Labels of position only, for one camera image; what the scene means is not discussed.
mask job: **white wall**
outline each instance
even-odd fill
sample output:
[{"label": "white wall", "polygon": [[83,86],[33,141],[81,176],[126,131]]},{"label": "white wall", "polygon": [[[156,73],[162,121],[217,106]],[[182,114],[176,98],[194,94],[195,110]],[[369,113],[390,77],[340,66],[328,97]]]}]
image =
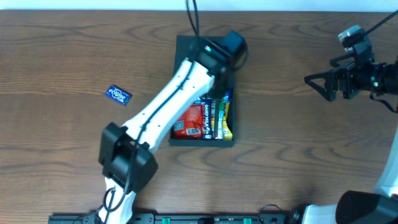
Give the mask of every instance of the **white wall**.
[{"label": "white wall", "polygon": [[[398,0],[197,0],[200,11],[392,12]],[[185,0],[0,0],[0,9],[185,10]]]}]

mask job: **red snack bag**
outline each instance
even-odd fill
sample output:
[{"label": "red snack bag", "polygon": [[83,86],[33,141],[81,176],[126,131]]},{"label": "red snack bag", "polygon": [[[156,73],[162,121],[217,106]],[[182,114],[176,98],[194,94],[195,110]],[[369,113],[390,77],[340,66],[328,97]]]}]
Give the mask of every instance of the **red snack bag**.
[{"label": "red snack bag", "polygon": [[174,124],[175,139],[201,139],[201,107],[191,105]]}]

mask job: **snack package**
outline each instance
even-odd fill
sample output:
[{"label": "snack package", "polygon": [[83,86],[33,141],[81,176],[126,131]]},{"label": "snack package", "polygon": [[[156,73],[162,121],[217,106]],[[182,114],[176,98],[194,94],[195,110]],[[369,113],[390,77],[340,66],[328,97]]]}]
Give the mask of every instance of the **snack package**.
[{"label": "snack package", "polygon": [[211,100],[205,99],[201,103],[201,138],[202,140],[211,139]]},{"label": "snack package", "polygon": [[214,120],[215,120],[215,113],[216,113],[216,101],[213,100],[211,102],[211,110],[210,110],[210,117],[211,117],[211,136],[214,139],[215,136],[214,135]]},{"label": "snack package", "polygon": [[228,117],[229,105],[231,104],[231,94],[232,90],[227,90],[223,98],[223,101],[225,102],[225,119]]},{"label": "snack package", "polygon": [[195,102],[193,102],[193,104],[200,104],[200,102],[201,102],[201,99],[200,99],[200,97],[198,97],[198,98],[195,100]]},{"label": "snack package", "polygon": [[218,129],[217,129],[217,137],[216,139],[222,140],[224,139],[224,130],[223,130],[223,121],[224,121],[224,108],[225,102],[221,102],[218,109]]},{"label": "snack package", "polygon": [[193,104],[174,124],[175,139],[201,138],[201,106]]},{"label": "snack package", "polygon": [[229,130],[228,125],[226,124],[226,121],[223,120],[223,134],[224,134],[224,140],[225,141],[232,141],[232,132]]}]

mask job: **cable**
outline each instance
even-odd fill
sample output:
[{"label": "cable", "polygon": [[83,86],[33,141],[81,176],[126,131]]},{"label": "cable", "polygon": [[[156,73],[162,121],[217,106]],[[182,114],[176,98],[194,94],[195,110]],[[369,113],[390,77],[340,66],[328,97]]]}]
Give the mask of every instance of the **cable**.
[{"label": "cable", "polygon": [[278,205],[276,205],[276,204],[268,204],[268,205],[263,206],[263,207],[260,209],[260,212],[259,212],[259,213],[263,212],[263,211],[264,211],[266,208],[268,208],[268,207],[275,207],[275,208],[278,208],[280,211],[282,211],[282,209],[279,208]]},{"label": "cable", "polygon": [[[186,3],[187,3],[187,12],[188,12],[188,18],[189,18],[189,20],[190,20],[192,29],[193,29],[193,31],[194,31],[196,37],[197,37],[197,41],[198,41],[198,44],[199,44],[199,38],[200,38],[200,36],[199,36],[199,13],[198,13],[198,8],[197,8],[196,0],[192,0],[192,1],[193,1],[193,7],[194,7],[194,9],[195,9],[195,19],[196,19],[196,25],[197,25],[196,28],[195,28],[195,26],[193,25],[192,17],[191,17],[190,11],[189,11],[188,0],[186,0]],[[159,105],[159,107],[156,108],[156,110],[148,117],[148,119],[145,121],[145,123],[142,124],[141,130],[140,130],[140,132],[139,132],[139,134],[138,134],[138,137],[137,137],[137,139],[136,139],[136,145],[137,145],[137,146],[138,146],[138,144],[139,144],[139,141],[141,140],[141,136],[142,136],[143,132],[146,130],[146,127],[147,127],[147,125],[150,123],[151,119],[156,115],[157,112],[160,111],[160,109],[162,109],[162,107],[163,107],[168,101],[170,101],[170,99],[171,99],[171,98],[184,86],[185,82],[189,79],[189,76],[190,76],[190,74],[192,73],[192,70],[193,70],[193,65],[194,65],[194,63],[195,63],[195,60],[196,60],[196,55],[193,56],[193,60],[192,60],[191,66],[190,66],[190,68],[189,68],[189,70],[188,70],[187,76],[186,76],[186,77],[184,78],[184,80],[179,84],[178,88],[176,88],[176,89],[174,90],[174,92],[173,92],[169,97],[167,97],[167,99],[166,99],[161,105]],[[118,204],[117,204],[115,207],[109,208],[109,207],[107,206],[107,204],[106,204],[106,198],[107,198],[107,196],[108,196],[108,194],[109,194],[110,191],[105,192],[104,199],[103,199],[103,207],[104,207],[104,209],[105,209],[108,213],[111,213],[111,212],[116,211],[116,210],[121,206],[121,204],[123,203],[124,198],[125,198],[126,195],[127,195],[127,191],[128,191],[128,188],[129,188],[129,185],[130,185],[130,182],[131,182],[131,175],[129,175],[129,174],[132,172],[132,165],[131,165],[131,164],[132,164],[132,161],[135,159],[136,154],[137,154],[137,151],[136,151],[135,153],[131,154],[131,158],[130,158],[130,161],[131,161],[131,162],[129,163],[129,168],[128,168],[128,171],[127,171],[128,175],[127,175],[127,179],[126,179],[126,184],[125,184],[124,189],[123,189],[123,194],[122,194],[122,197],[121,197],[121,199],[119,200]]]},{"label": "cable", "polygon": [[375,99],[375,98],[374,98],[374,94],[375,94],[375,92],[371,92],[371,94],[369,95],[369,98],[370,98],[371,100],[378,101],[378,102],[384,104],[384,106],[386,106],[386,107],[387,107],[391,112],[393,112],[393,113],[398,113],[398,108],[397,108],[396,110],[394,110],[394,109],[392,108],[392,106],[391,106],[386,100],[377,100],[377,99]]},{"label": "cable", "polygon": [[189,23],[191,23],[191,27],[193,29],[193,32],[195,33],[195,36],[197,37],[197,39],[199,40],[199,13],[198,13],[198,6],[197,6],[197,2],[196,0],[192,0],[193,2],[193,8],[195,10],[195,20],[196,20],[196,27],[193,25],[193,21],[192,21],[192,17],[191,17],[191,12],[189,10],[189,0],[185,0],[185,5],[187,6],[187,14],[188,14],[188,18],[189,18]]},{"label": "cable", "polygon": [[[109,206],[112,206],[112,202],[113,202],[113,198],[114,198],[115,189],[114,189],[114,187],[113,187],[113,188],[111,188],[111,189],[109,189],[109,190],[111,190],[111,193],[112,193],[111,200],[109,201]],[[104,223],[106,223],[106,222],[108,221],[108,218],[109,218],[109,212],[106,212],[106,216],[105,216],[105,221],[104,221]]]},{"label": "cable", "polygon": [[244,59],[243,59],[242,63],[239,66],[237,66],[236,68],[233,68],[233,71],[237,72],[238,70],[243,68],[244,65],[246,64],[247,60],[248,60],[248,57],[249,57],[249,50],[246,48],[246,54],[244,55]]},{"label": "cable", "polygon": [[391,18],[393,18],[394,16],[398,15],[398,10],[396,10],[395,12],[391,13],[389,16],[387,16],[386,18],[384,18],[382,21],[380,21],[378,24],[376,24],[374,27],[370,28],[368,31],[366,31],[362,37],[370,34],[372,31],[374,31],[375,29],[377,29],[379,26],[383,25],[385,22],[387,22],[388,20],[390,20]]},{"label": "cable", "polygon": [[280,211],[282,211],[282,209],[279,208],[279,206],[278,206],[278,205],[275,205],[275,204],[267,204],[267,205],[263,206],[263,207],[259,210],[259,222],[261,222],[262,224],[264,224],[264,220],[261,220],[261,218],[260,218],[261,212],[263,212],[263,211],[264,211],[266,208],[268,208],[268,207],[275,207],[275,208],[278,208]]}]

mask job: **yellow wrapper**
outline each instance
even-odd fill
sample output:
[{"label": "yellow wrapper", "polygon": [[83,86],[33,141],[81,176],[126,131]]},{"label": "yellow wrapper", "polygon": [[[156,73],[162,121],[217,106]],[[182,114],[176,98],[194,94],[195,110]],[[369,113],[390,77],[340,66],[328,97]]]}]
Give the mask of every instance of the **yellow wrapper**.
[{"label": "yellow wrapper", "polygon": [[211,133],[213,134],[213,139],[217,139],[217,137],[214,137],[214,118],[211,119]]},{"label": "yellow wrapper", "polygon": [[228,103],[225,104],[225,113],[224,113],[225,116],[224,116],[224,120],[226,120],[227,117],[228,117],[229,104],[230,104],[230,102],[228,102]]},{"label": "yellow wrapper", "polygon": [[229,130],[225,120],[223,120],[223,132],[224,132],[224,140],[232,141],[232,132]]}]

